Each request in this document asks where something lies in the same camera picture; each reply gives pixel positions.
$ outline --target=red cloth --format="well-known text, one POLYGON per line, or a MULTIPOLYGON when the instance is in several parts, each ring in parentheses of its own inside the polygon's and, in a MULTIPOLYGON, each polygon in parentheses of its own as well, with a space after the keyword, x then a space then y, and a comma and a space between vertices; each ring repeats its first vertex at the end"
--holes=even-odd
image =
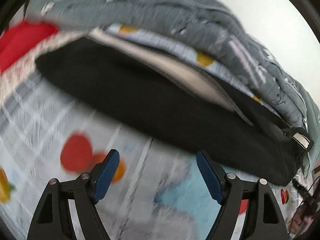
POLYGON ((31 24, 27 21, 9 28, 0 38, 0 73, 2 74, 40 41, 57 32, 57 27, 52 24, 31 24))

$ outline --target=black fabric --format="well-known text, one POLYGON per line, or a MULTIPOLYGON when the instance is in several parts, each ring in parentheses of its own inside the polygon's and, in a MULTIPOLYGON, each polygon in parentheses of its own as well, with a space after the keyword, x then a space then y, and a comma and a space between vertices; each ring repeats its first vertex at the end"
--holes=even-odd
POLYGON ((319 240, 320 239, 320 216, 317 216, 311 223, 308 230, 295 240, 319 240))
POLYGON ((274 141, 238 115, 90 39, 40 56, 36 66, 51 83, 98 111, 190 152, 206 149, 221 164, 283 186, 300 166, 293 140, 274 141))

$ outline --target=plaid pattern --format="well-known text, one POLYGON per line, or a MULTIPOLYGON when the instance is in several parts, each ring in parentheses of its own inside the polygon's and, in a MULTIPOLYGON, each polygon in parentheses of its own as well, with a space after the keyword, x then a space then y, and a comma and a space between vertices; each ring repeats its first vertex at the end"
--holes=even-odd
MULTIPOLYGON (((154 202, 161 188, 185 178, 189 155, 76 102, 37 72, 7 98, 0 110, 0 164, 16 187, 11 201, 1 206, 1 215, 18 239, 26 239, 49 179, 77 177, 60 165, 61 149, 75 130, 90 137, 94 150, 115 148, 126 162, 125 178, 111 185, 97 205, 113 239, 126 235, 131 239, 195 239, 190 214, 154 202)), ((74 204, 70 206, 77 237, 82 239, 74 204)))

